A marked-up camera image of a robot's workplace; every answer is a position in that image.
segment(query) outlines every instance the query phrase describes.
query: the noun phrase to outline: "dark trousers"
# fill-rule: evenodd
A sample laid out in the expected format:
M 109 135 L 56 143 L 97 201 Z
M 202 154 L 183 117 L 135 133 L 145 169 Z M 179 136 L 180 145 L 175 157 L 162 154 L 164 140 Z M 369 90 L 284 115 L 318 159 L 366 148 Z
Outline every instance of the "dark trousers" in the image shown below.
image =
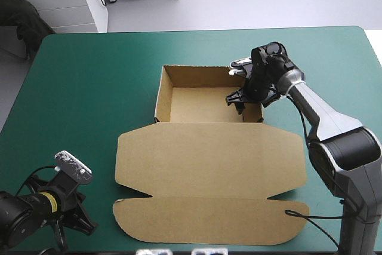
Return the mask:
M 0 0 L 0 26 L 17 26 L 17 37 L 27 50 L 37 51 L 43 38 L 54 34 L 38 15 L 36 8 L 25 0 Z

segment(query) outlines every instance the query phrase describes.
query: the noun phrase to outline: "white desk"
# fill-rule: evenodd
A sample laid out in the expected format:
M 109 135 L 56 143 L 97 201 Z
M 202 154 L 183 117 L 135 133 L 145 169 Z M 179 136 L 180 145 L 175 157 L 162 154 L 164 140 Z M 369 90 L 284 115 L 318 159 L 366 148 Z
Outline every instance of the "white desk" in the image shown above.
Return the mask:
M 107 32 L 101 0 L 28 0 L 57 33 Z

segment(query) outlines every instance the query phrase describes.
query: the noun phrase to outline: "cardboard box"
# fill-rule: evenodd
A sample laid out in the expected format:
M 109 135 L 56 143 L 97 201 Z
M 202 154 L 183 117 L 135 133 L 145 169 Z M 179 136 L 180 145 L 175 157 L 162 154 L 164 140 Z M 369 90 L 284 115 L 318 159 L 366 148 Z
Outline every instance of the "cardboard box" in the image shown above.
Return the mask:
M 225 96 L 243 84 L 226 67 L 164 66 L 153 125 L 122 134 L 115 179 L 152 198 L 113 206 L 120 227 L 147 242 L 274 245 L 295 237 L 309 212 L 271 196 L 305 184 L 301 137 L 243 116 Z

